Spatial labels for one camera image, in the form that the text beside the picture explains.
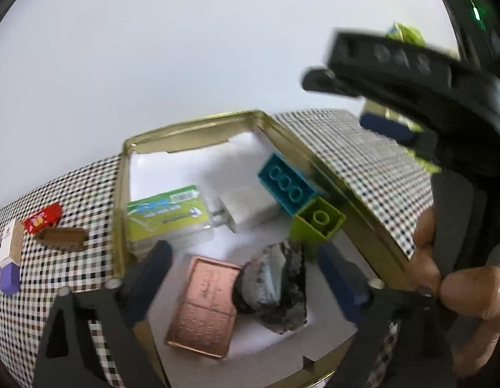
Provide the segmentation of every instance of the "human hand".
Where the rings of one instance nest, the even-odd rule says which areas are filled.
[[[433,208],[429,208],[420,215],[415,228],[415,252],[407,271],[417,284],[429,287],[448,309],[482,319],[471,339],[453,351],[455,374],[465,378],[487,363],[500,336],[500,268],[463,269],[442,280],[433,260],[434,233],[435,217]]]

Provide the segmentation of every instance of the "checkered tablecloth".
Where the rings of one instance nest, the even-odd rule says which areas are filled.
[[[347,111],[309,110],[275,115],[300,137],[376,214],[406,255],[419,213],[431,203],[429,175],[390,141],[363,131]],[[7,297],[0,291],[0,358],[14,379],[31,386],[38,344],[58,287],[74,291],[99,288],[112,274],[111,213],[119,156],[113,156],[31,191],[0,210],[0,239],[13,217],[24,219],[59,201],[61,226],[89,231],[88,248],[80,253],[49,250],[24,236],[20,267],[21,291]],[[122,386],[104,344],[99,323],[90,323],[108,381]],[[396,327],[386,335],[376,371],[368,386],[379,384],[395,345]]]

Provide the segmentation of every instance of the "white backdrop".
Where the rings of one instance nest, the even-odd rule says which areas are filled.
[[[441,0],[18,0],[0,24],[0,205],[202,115],[361,100],[308,94],[335,27],[396,20],[456,47]]]

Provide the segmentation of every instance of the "green toy brick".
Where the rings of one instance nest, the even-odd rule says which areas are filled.
[[[330,241],[345,219],[340,210],[316,197],[293,216],[289,237],[302,244],[306,260],[315,261],[318,245]]]

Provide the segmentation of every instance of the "copper bar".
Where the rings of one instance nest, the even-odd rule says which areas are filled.
[[[194,256],[165,343],[224,358],[235,324],[232,287],[239,271],[238,265]]]

